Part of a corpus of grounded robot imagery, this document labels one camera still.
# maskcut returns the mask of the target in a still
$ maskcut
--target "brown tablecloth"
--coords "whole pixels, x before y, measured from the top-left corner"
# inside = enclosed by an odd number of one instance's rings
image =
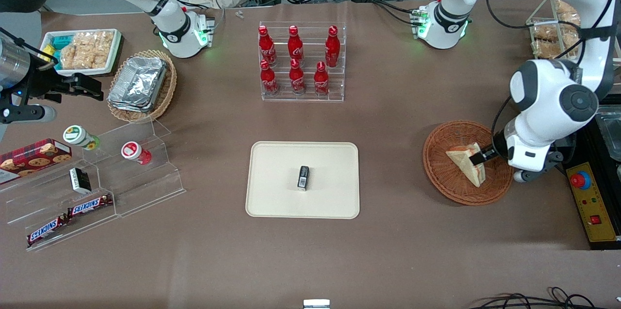
[[[492,4],[517,24],[540,1]],[[277,309],[330,298],[335,309],[448,309],[501,292],[546,296],[552,285],[614,306],[621,255],[586,251],[561,174],[515,183],[501,201],[473,208],[439,194],[422,167],[423,143],[439,123],[490,125],[512,73],[531,57],[526,31],[496,24],[484,2],[450,50],[414,41],[408,26],[372,4],[242,11],[243,20],[227,13],[213,48],[174,59],[179,83],[161,121],[173,132],[169,156],[188,191],[40,252],[25,251],[22,228],[0,223],[0,306]],[[162,49],[144,14],[43,18],[44,31],[119,29],[126,38],[122,60]],[[264,103],[261,20],[346,21],[345,102]],[[109,82],[103,79],[105,88]],[[52,123],[10,126],[0,152],[60,138],[74,123],[95,134],[124,124],[105,102],[84,97],[64,97],[57,110]],[[514,115],[508,109],[500,122]],[[248,160],[256,141],[355,143],[360,215],[248,216]],[[5,216],[0,208],[0,220]]]

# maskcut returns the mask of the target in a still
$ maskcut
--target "snickers bar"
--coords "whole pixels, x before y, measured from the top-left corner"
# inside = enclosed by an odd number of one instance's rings
[[[28,247],[31,247],[32,245],[34,245],[35,242],[43,239],[45,236],[47,236],[47,234],[57,230],[63,225],[66,225],[66,223],[68,222],[69,222],[69,217],[63,213],[62,216],[58,216],[51,222],[38,228],[32,234],[26,236],[26,239],[28,241]]]
[[[113,195],[105,194],[95,200],[81,203],[75,207],[69,207],[67,209],[67,215],[69,218],[73,218],[76,214],[86,213],[95,210],[96,208],[113,204]]]

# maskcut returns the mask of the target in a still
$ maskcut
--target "red lid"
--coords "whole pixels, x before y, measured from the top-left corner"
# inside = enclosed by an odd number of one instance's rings
[[[339,33],[339,29],[337,28],[337,26],[333,25],[330,26],[330,28],[328,28],[328,34],[330,36],[336,36]]]

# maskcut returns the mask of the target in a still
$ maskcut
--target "acrylic display stand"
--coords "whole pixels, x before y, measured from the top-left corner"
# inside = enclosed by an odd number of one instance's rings
[[[275,96],[265,94],[265,89],[259,79],[261,87],[261,97],[264,101],[324,101],[342,102],[345,96],[345,45],[347,30],[344,22],[261,22],[268,28],[271,38],[276,45],[277,62],[272,66],[276,75],[280,92]],[[291,64],[289,59],[289,26],[295,25],[298,28],[299,36],[304,42],[304,84],[306,93],[301,96],[293,94],[289,70]],[[335,68],[326,68],[328,71],[328,95],[319,96],[315,93],[315,81],[313,79],[317,70],[317,62],[326,61],[326,39],[328,38],[328,28],[335,25],[339,28],[339,41],[341,49],[339,62]],[[258,49],[259,62],[262,59],[261,50]]]
[[[66,240],[94,227],[150,207],[182,194],[178,169],[169,162],[162,137],[170,131],[150,118],[129,123],[99,137],[100,145],[92,151],[72,147],[73,159],[46,168],[32,177],[25,177],[0,186],[7,194],[7,222],[24,225],[26,236],[54,220],[69,207],[112,194],[114,204],[78,214],[64,227],[47,234],[46,238],[27,249],[35,250]],[[138,142],[152,154],[151,162],[140,165],[124,159],[120,148],[128,141]],[[82,195],[72,190],[69,169],[77,167],[88,173],[93,192]]]
[[[544,6],[544,4],[546,4],[547,2],[550,2],[550,6],[552,7],[552,17],[537,17],[539,11],[541,10],[541,8]],[[543,0],[541,2],[541,4],[539,4],[539,6],[537,6],[537,8],[535,8],[535,10],[533,11],[533,13],[530,15],[530,17],[528,17],[528,19],[526,20],[526,24],[531,24],[534,22],[542,22],[542,21],[557,21],[559,20],[558,17],[558,13],[557,13],[557,7],[555,4],[556,0]],[[558,36],[558,43],[559,46],[561,47],[561,53],[565,52],[565,50],[567,48],[570,48],[571,46],[565,46],[565,43],[563,42],[563,30],[567,29],[568,26],[566,26],[565,24],[551,24],[554,25],[556,28],[556,34]],[[531,42],[531,46],[533,48],[533,54],[535,56],[535,59],[538,59],[536,53],[535,53],[535,36],[534,36],[534,28],[530,28],[530,42]],[[565,56],[562,57],[562,59],[574,59],[575,57],[577,57],[579,55],[579,51],[582,48],[582,45],[577,46],[577,48],[574,48],[574,50],[570,51],[569,53],[567,53]],[[615,68],[619,67],[621,65],[621,48],[619,48],[619,42],[617,41],[617,39],[615,39],[615,50],[614,50],[614,58],[612,59],[612,64],[614,65]]]

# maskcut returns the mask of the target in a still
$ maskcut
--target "beige tray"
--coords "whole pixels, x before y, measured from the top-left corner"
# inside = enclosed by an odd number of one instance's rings
[[[301,166],[308,188],[297,189]],[[246,212],[253,217],[350,220],[360,211],[358,148],[353,143],[257,142],[250,153]]]

